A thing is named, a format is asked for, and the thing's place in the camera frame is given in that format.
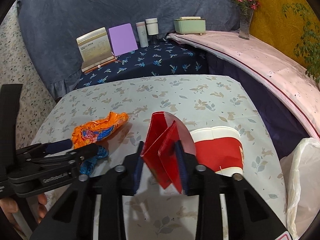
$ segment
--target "red and white cup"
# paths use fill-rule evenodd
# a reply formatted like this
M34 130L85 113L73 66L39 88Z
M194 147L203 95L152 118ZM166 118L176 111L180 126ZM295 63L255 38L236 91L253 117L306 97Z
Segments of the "red and white cup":
M228 126L201 128L190 132L196 158L215 173L231 177L243 174L244 155L239 132Z

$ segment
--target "purple notebook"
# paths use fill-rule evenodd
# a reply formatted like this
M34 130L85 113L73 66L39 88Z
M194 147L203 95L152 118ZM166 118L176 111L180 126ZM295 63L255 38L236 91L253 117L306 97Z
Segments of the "purple notebook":
M110 28L109 37L115 56L138 49L130 23Z

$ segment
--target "blue patterned cloth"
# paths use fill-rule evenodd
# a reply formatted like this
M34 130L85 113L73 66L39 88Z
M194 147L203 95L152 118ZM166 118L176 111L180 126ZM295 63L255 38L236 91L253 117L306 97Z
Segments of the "blue patterned cloth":
M123 54L116 62L87 74L82 73L75 89L131 78L208 73L203 50L163 40L158 45Z
M94 166L97 163L98 159L102 159L105 158L109 155L109 152L107 149L105 149L105 147L99 146L99 150L96 156L85 160L83 163L81 163L80 166L80 173L81 174L86 174L86 175L91 175Z

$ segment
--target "human hand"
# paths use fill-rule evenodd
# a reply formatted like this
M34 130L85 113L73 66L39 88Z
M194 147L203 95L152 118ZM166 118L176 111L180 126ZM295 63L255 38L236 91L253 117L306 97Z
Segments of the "human hand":
M44 206L47 203L47 196L43 193L38 195L38 223L41 222L41 220L44 218L44 216L47 214L47 208ZM3 210L5 216L9 220L9 222L19 231L21 231L20 226L17 224L16 220L14 219L13 215L14 213L17 213L19 208L17 203L12 198L3 198L0 199L0 207Z

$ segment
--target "gripper logo text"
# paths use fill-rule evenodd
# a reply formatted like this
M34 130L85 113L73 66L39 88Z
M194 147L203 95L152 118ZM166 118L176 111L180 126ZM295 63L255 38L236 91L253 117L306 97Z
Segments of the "gripper logo text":
M61 179L61 178L65 177L65 176L68 176L67 172L62 173L62 174L57 175L57 176L54 176L54 177L51 177L49 179L44 179L42 181L43 181L43 183L47 183L47 182L50 182L50 181L53 181L53 180L56 180L56 179Z

